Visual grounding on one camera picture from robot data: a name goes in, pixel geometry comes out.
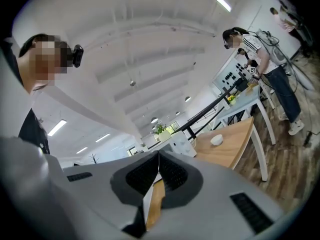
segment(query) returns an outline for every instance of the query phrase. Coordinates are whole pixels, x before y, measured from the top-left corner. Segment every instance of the striped shirt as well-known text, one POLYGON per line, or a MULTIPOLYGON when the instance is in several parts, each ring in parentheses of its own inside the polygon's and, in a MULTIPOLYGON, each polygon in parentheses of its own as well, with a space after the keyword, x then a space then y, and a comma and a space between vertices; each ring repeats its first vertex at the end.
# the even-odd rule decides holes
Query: striped shirt
MULTIPOLYGON (((249 52, 253 52, 254 54, 258 54, 259 49, 265 49, 264 45, 262 42, 255 37, 254 35, 250 34, 243 34, 242 35, 242 42, 244 45, 244 49, 249 52)), ((258 55, 255 58, 256 62, 260 65, 261 59, 258 57, 258 55)), ((263 74, 267 74, 270 71, 276 69, 278 66, 271 60, 269 60, 268 67, 266 70, 263 72, 263 74)))

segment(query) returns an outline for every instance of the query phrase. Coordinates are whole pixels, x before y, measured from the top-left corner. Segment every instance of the white ceiling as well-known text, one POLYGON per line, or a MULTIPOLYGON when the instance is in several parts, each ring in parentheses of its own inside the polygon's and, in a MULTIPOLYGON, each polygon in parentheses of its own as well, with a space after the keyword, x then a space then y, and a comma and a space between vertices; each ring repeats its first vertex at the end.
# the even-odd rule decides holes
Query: white ceiling
POLYGON ((50 153, 58 159, 80 159, 83 154, 76 153, 82 148, 97 148, 119 135, 117 130, 74 112, 44 92, 37 97, 32 109, 38 119, 43 120, 42 127, 47 133, 61 119, 67 121, 53 136, 48 136, 50 153), (108 133, 110 136, 95 142, 108 133))
POLYGON ((215 0, 32 0, 14 22, 20 46, 45 32, 84 48, 34 106, 47 131, 68 121, 51 151, 73 156, 106 132, 140 138, 152 117, 183 113, 230 56, 221 31, 235 18, 215 0))

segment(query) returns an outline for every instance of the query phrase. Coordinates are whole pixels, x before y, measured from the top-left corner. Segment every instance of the potted plant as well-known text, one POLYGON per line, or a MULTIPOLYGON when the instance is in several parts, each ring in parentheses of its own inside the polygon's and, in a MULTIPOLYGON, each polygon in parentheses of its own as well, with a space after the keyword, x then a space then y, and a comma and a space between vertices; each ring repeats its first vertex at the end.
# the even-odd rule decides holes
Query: potted plant
POLYGON ((234 105, 237 100, 236 100, 236 97, 235 97, 235 96, 230 95, 230 96, 228 97, 228 101, 230 102, 231 105, 234 105))
POLYGON ((162 125, 160 123, 158 123, 156 126, 155 126, 155 130, 153 132, 153 134, 156 134, 158 135, 159 137, 159 140, 161 142, 165 142, 167 139, 170 139, 171 138, 171 134, 170 132, 168 132, 166 130, 167 126, 166 125, 162 125))
POLYGON ((148 147, 147 147, 146 143, 142 142, 142 143, 140 144, 140 146, 142 147, 142 150, 143 150, 144 152, 147 152, 147 151, 148 151, 148 147))

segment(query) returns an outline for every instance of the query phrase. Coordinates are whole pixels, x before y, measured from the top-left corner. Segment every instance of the fluorescent light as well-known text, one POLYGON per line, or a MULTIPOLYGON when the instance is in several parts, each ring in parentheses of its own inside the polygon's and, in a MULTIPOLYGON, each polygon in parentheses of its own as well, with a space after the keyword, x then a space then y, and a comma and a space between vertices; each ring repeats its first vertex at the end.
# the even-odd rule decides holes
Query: fluorescent light
POLYGON ((108 137, 109 135, 110 135, 110 133, 102 136, 100 139, 97 139, 95 142, 99 142, 99 141, 101 141, 102 139, 104 139, 105 137, 108 137))
POLYGON ((153 118, 151 119, 151 124, 153 124, 153 123, 155 123, 156 121, 158 121, 158 119, 159 119, 159 118, 157 118, 157 117, 153 117, 153 118))
POLYGON ((60 122, 58 122, 58 124, 55 127, 53 127, 53 129, 48 133, 48 136, 54 135, 66 123, 67 123, 66 120, 61 120, 60 122))
POLYGON ((80 152, 82 152, 82 151, 86 150, 87 148, 88 148, 87 146, 86 146, 86 147, 84 147, 83 149, 79 150, 76 154, 79 154, 80 152))
POLYGON ((219 2, 224 8, 226 8, 228 12, 231 12, 231 7, 229 4, 227 4, 225 0, 216 0, 216 1, 219 2))

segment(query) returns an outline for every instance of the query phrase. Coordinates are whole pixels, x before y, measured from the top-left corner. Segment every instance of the white table leg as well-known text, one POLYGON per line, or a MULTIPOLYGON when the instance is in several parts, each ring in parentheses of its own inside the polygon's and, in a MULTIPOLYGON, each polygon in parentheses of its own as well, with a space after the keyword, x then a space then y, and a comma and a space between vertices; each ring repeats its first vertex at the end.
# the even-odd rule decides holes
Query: white table leg
POLYGON ((264 148, 262 147, 262 143, 258 135, 257 129, 254 125, 252 128, 251 140, 253 142, 256 155, 258 157, 262 180, 266 182, 268 179, 268 168, 267 168, 265 152, 264 152, 264 148))
POLYGON ((268 101, 269 101, 269 103, 270 103, 270 105, 271 105, 271 108, 274 110, 274 109, 275 109, 275 105, 274 105, 274 103, 272 102, 272 99, 270 98, 269 92, 267 91, 265 85, 264 85, 264 84, 261 84, 260 86, 261 86, 261 88, 262 88, 262 91, 263 91, 264 95, 267 97, 267 99, 268 99, 268 101))
POLYGON ((276 137, 275 137, 274 130, 272 129, 272 125, 271 125, 271 122, 269 120, 267 111, 265 110, 264 105, 261 103, 260 100, 257 100, 256 104, 258 105, 258 107, 259 107, 259 109, 261 111, 261 114, 263 116, 263 119, 265 121, 266 127, 268 128, 268 131, 269 131, 269 134, 270 134, 271 143, 272 143, 272 145, 275 145, 276 144, 276 137))
POLYGON ((220 121, 224 127, 228 126, 228 123, 224 119, 221 119, 220 121))

